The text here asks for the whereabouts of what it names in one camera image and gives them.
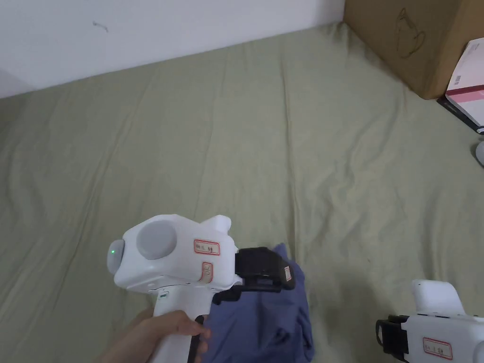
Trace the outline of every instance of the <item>cardboard box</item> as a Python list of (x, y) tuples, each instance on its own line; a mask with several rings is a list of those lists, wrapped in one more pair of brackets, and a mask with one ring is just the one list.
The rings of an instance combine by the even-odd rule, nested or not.
[(344, 20), (431, 99), (445, 93), (467, 43), (484, 37), (484, 0), (346, 0)]

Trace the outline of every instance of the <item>gray circular cap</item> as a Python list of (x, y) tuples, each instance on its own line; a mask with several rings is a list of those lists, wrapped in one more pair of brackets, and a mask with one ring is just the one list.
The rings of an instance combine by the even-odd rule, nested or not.
[(476, 147), (476, 158), (479, 160), (479, 163), (484, 166), (484, 141)]
[(177, 245), (177, 232), (170, 221), (156, 221), (145, 225), (138, 233), (136, 246), (146, 259), (168, 256)]
[(109, 246), (109, 249), (107, 251), (107, 269), (113, 275), (121, 266), (123, 252), (124, 240), (116, 240)]

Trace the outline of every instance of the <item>black clip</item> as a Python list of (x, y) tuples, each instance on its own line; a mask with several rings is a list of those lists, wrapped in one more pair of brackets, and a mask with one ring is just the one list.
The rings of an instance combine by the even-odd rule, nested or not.
[(215, 294), (214, 304), (237, 301), (244, 291), (281, 292), (296, 286), (292, 267), (267, 247), (240, 249), (235, 254), (235, 273), (243, 279), (243, 284)]

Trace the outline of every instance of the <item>blue shirt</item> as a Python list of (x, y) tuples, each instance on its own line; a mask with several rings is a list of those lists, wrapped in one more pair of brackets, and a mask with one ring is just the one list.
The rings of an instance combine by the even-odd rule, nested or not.
[[(274, 248), (288, 261), (286, 246)], [(237, 302), (212, 304), (204, 325), (212, 330), (203, 363), (307, 363), (314, 356), (304, 273), (294, 290), (243, 292)]]

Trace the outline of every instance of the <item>bed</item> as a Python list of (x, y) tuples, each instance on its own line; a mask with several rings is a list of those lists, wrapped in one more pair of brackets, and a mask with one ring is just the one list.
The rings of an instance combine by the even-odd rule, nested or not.
[(157, 214), (288, 246), (315, 362), (391, 362), (374, 337), (442, 279), (484, 314), (478, 137), (344, 24), (0, 100), (0, 361), (89, 362), (152, 304), (106, 251)]

